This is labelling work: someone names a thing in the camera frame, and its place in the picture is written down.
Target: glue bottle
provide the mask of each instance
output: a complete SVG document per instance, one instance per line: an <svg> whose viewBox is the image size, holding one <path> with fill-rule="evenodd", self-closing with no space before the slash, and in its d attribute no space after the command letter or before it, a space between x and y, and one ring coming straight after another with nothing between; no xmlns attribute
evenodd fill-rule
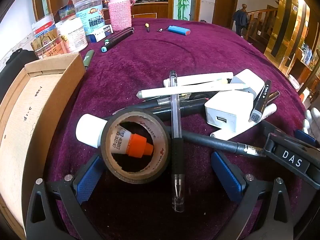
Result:
<svg viewBox="0 0 320 240"><path fill-rule="evenodd" d="M83 115L76 127L76 137L80 142L94 148L100 147L102 131L108 121L93 116ZM111 135L111 153L127 154L141 158L143 155L151 155L153 145L147 143L147 139L138 134L132 134L122 126Z"/></svg>

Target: white marker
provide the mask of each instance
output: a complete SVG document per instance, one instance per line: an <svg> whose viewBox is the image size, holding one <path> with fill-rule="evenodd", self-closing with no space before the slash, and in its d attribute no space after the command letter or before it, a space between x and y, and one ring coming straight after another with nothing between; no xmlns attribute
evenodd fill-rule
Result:
<svg viewBox="0 0 320 240"><path fill-rule="evenodd" d="M246 84L223 84L227 80L218 80L200 85L188 85L178 87L167 87L167 88L153 88L147 90L141 90L137 93L137 97L142 98L153 98L158 96L170 96L176 94L186 93L197 93L197 92L211 92L211 91L227 91L227 90L240 90L246 89L249 86Z"/></svg>
<svg viewBox="0 0 320 240"><path fill-rule="evenodd" d="M275 111L277 110L277 106L276 104L271 104L268 105L262 114L262 118L260 121L262 121L263 119L266 119L268 116L270 116L271 114L273 114ZM211 137L217 138L217 139L221 139L221 140L225 140L228 141L231 138L247 131L248 129L250 129L251 127L254 127L256 124L254 121L249 120L246 124L243 125L242 129L239 130L239 132L231 132L230 130L227 129L220 129L218 131L215 131L213 133L210 134Z"/></svg>
<svg viewBox="0 0 320 240"><path fill-rule="evenodd" d="M206 83L221 79L232 79L233 73L232 72L222 72L222 73L209 73L209 74L199 74L199 75L191 75L191 76L182 76L177 77L178 86L186 86L186 85L193 85L193 84L200 84ZM164 87L169 86L170 80L169 78L163 81Z"/></svg>
<svg viewBox="0 0 320 240"><path fill-rule="evenodd" d="M80 142L94 148L100 147L101 135L107 121L91 114L84 114L76 127L76 137ZM147 139L138 134L132 134L120 125L110 138L111 153L127 154L141 158L143 155L151 155L153 145L147 143Z"/></svg>

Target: open cardboard box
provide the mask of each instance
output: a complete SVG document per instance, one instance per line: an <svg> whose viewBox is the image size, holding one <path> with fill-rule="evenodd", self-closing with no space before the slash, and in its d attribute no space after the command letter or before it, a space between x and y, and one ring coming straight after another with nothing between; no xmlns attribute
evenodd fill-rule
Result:
<svg viewBox="0 0 320 240"><path fill-rule="evenodd" d="M53 134L84 73L78 53L28 63L0 104L0 212L21 239L34 183L43 176Z"/></svg>

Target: tape roll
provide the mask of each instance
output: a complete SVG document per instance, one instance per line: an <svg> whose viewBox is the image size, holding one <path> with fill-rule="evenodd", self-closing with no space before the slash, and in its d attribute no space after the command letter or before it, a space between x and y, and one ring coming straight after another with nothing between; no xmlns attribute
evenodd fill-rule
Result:
<svg viewBox="0 0 320 240"><path fill-rule="evenodd" d="M149 164L138 172L124 171L110 151L111 135L122 122L135 122L144 127L153 141L153 155ZM112 116L101 135L101 153L109 170L117 178L132 184L143 184L158 178L170 160L170 136L163 122L154 114L140 109L124 109Z"/></svg>

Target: white glove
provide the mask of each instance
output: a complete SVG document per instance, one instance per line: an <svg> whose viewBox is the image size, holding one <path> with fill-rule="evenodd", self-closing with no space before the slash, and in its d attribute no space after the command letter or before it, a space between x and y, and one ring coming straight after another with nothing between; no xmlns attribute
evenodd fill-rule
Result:
<svg viewBox="0 0 320 240"><path fill-rule="evenodd" d="M320 142L320 112L316 108L312 108L304 113L305 119L302 123L302 131L312 136Z"/></svg>

